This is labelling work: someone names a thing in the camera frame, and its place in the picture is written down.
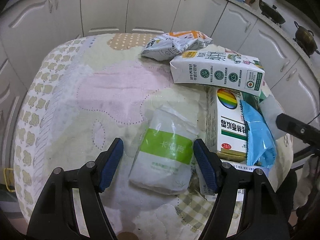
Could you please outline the white kitchen base cabinets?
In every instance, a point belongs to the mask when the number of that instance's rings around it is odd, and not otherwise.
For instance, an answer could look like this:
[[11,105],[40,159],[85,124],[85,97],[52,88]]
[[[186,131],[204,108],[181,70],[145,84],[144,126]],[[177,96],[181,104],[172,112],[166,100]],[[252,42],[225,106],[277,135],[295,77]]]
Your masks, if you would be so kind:
[[2,0],[1,45],[29,87],[47,53],[80,36],[199,30],[263,62],[286,113],[319,126],[319,67],[291,36],[235,0]]

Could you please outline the pastel quilted table cover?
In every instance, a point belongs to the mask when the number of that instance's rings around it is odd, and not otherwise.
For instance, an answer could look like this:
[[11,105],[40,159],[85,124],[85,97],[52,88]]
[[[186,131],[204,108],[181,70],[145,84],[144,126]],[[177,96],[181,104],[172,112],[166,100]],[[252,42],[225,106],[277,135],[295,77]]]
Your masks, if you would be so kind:
[[106,34],[68,41],[42,61],[25,97],[15,139],[15,186],[31,218],[56,167],[80,168],[114,138],[124,154],[111,186],[101,194],[116,233],[139,239],[198,239],[213,202],[198,179],[180,196],[135,187],[128,177],[153,111],[171,107],[206,131],[207,87],[176,85],[166,62],[140,57],[150,34]]

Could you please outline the white green wet-wipes pack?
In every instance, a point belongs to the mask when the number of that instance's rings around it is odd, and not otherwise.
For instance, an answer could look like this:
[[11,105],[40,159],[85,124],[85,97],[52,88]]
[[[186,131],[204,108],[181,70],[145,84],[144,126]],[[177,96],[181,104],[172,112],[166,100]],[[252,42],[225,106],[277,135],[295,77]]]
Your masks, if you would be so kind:
[[191,179],[193,143],[199,130],[166,106],[157,108],[144,133],[129,181],[161,194],[184,193]]

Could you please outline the white green milk carton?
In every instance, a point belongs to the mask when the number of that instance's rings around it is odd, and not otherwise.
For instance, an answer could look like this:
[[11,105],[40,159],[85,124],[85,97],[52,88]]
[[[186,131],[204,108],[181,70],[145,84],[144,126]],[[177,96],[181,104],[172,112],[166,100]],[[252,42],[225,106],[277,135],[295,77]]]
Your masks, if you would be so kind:
[[259,96],[265,71],[256,57],[228,51],[185,51],[170,61],[174,83],[194,83]]

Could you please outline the black frying pan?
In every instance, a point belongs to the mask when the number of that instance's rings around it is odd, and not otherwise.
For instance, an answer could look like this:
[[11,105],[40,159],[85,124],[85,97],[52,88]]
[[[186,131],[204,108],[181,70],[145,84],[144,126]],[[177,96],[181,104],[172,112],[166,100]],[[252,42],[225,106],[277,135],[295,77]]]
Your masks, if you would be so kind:
[[259,0],[259,8],[261,10],[261,14],[269,18],[273,23],[282,25],[286,22],[283,16],[277,11],[277,7],[275,5],[270,6],[263,0]]

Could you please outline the blue snack wrapper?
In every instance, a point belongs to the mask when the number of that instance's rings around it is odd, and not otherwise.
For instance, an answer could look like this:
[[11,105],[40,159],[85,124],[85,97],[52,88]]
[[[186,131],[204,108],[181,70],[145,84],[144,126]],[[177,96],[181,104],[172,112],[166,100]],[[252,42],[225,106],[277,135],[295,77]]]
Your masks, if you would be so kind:
[[262,115],[246,101],[240,102],[247,131],[247,166],[271,168],[277,156],[274,138]]

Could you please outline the dark metal pot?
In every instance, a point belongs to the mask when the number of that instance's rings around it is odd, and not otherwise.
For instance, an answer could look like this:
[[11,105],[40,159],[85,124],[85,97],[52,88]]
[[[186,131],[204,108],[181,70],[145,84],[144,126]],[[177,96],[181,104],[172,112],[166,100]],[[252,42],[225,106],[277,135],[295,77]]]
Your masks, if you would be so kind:
[[318,47],[314,39],[314,33],[311,30],[307,30],[303,26],[299,25],[296,21],[294,21],[294,24],[297,30],[293,40],[297,42],[297,44],[300,46],[300,48],[302,48],[308,57],[310,57],[313,53],[319,54]]

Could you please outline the rainbow medicine box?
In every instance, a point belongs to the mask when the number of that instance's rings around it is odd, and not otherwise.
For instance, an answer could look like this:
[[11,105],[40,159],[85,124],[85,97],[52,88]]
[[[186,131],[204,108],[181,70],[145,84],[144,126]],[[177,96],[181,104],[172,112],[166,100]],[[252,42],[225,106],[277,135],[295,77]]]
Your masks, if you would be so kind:
[[223,160],[247,159],[247,132],[241,108],[242,93],[211,87],[207,93],[206,146]]

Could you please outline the white orange crumpled snack bag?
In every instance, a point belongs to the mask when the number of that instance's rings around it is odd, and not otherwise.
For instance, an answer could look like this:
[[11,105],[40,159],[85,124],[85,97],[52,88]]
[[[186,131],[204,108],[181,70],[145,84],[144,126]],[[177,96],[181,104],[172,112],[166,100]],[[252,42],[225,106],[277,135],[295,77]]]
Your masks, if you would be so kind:
[[200,31],[170,32],[152,38],[140,55],[156,61],[167,61],[187,50],[206,48],[211,42],[212,38]]

